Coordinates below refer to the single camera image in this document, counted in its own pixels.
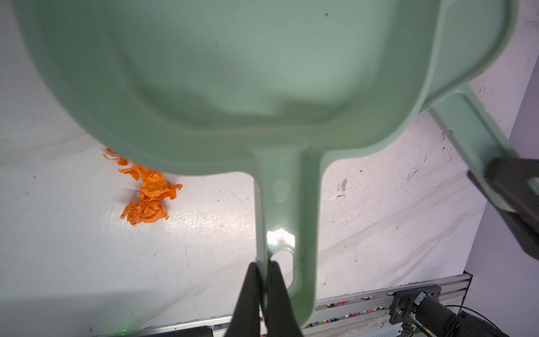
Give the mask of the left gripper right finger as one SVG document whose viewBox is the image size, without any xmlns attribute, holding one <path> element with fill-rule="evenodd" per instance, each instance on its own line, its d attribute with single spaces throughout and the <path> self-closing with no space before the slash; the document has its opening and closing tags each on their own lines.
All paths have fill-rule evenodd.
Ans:
<svg viewBox="0 0 539 337">
<path fill-rule="evenodd" d="M 271 261 L 266 282 L 265 325 L 269 337 L 302 337 L 278 262 Z"/>
</svg>

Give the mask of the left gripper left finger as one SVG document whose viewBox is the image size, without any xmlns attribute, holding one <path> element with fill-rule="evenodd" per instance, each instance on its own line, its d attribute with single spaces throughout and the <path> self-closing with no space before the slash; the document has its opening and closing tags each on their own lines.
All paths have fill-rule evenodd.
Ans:
<svg viewBox="0 0 539 337">
<path fill-rule="evenodd" d="M 225 337 L 260 337 L 261 277 L 256 263 L 248 266 Z"/>
</svg>

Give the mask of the green plastic dustpan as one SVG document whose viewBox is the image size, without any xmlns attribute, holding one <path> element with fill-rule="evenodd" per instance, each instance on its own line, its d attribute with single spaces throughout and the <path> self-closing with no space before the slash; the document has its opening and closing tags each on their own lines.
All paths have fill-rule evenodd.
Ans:
<svg viewBox="0 0 539 337">
<path fill-rule="evenodd" d="M 170 174 L 254 177 L 257 260 L 294 257 L 314 311 L 321 180 L 421 111 L 445 1 L 14 1 L 56 100 L 94 138 Z"/>
</svg>

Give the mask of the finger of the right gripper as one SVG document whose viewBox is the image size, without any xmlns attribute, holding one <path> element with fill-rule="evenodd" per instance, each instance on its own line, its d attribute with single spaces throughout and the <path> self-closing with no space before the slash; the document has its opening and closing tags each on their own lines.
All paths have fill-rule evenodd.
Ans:
<svg viewBox="0 0 539 337">
<path fill-rule="evenodd" d="M 538 177 L 538 160 L 497 158 L 484 178 L 511 211 L 494 206 L 526 254 L 538 259 L 538 193 L 531 181 Z"/>
</svg>

